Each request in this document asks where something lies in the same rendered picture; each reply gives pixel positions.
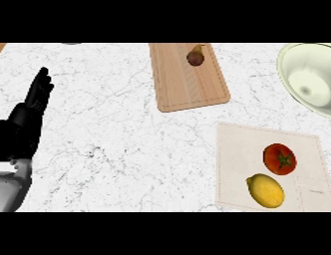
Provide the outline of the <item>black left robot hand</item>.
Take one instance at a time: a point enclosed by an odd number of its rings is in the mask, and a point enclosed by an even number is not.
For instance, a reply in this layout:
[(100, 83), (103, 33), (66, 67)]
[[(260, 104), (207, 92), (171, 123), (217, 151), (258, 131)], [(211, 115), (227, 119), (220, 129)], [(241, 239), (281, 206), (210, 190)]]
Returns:
[(7, 120), (0, 120), (0, 161), (31, 159), (37, 152), (43, 116), (54, 89), (48, 69), (41, 68), (29, 87), (26, 99), (11, 111)]

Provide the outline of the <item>pale green bowl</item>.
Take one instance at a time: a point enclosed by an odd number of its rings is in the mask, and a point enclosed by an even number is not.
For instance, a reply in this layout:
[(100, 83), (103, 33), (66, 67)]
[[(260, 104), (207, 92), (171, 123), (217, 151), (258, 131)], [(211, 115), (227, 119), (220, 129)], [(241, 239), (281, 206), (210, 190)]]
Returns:
[(276, 70), (294, 100), (331, 119), (331, 43), (289, 43), (279, 51)]

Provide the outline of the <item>red tomato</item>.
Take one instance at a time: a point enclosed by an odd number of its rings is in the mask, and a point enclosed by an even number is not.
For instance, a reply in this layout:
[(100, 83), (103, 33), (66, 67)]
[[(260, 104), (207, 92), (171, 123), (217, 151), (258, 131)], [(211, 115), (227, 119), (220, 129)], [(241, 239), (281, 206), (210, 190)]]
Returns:
[(297, 166), (297, 158), (292, 150), (282, 143), (273, 143), (263, 151), (263, 163), (267, 169), (278, 175), (291, 173)]

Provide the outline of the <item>beige placemat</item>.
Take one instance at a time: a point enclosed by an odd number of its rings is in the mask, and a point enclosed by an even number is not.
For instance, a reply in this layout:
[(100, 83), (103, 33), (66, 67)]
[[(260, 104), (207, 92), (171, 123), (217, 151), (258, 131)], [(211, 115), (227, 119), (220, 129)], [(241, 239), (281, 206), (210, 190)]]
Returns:
[[(273, 143), (295, 154), (295, 169), (287, 175), (272, 173), (263, 162)], [(216, 158), (217, 205), (245, 211), (331, 211), (331, 177), (316, 135), (218, 123)], [(278, 208), (264, 208), (250, 195), (245, 179), (255, 173), (267, 174), (284, 188)]]

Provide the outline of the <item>brown pear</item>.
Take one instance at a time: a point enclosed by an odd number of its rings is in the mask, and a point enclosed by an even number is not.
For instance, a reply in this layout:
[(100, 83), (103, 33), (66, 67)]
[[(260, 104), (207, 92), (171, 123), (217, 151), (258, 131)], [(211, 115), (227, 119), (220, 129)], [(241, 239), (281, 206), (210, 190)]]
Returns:
[(195, 67), (204, 62), (202, 47), (204, 45), (198, 44), (186, 55), (187, 63)]

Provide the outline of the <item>wooden cutting board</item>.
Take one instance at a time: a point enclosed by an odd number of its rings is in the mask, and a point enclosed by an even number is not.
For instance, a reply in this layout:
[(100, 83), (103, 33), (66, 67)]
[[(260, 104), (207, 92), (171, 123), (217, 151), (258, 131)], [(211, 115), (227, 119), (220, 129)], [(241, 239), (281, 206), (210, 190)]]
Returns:
[(186, 55), (196, 43), (150, 43), (158, 109), (162, 113), (223, 104), (229, 89), (210, 43), (201, 43), (202, 64)]

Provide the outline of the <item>yellow lemon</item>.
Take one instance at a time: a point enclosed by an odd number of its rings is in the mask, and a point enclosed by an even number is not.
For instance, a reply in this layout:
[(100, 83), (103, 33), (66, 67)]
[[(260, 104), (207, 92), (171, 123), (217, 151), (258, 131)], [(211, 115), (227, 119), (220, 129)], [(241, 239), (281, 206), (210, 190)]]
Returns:
[(247, 178), (248, 192), (255, 202), (266, 208), (282, 205), (285, 192), (278, 181), (266, 174), (257, 173)]

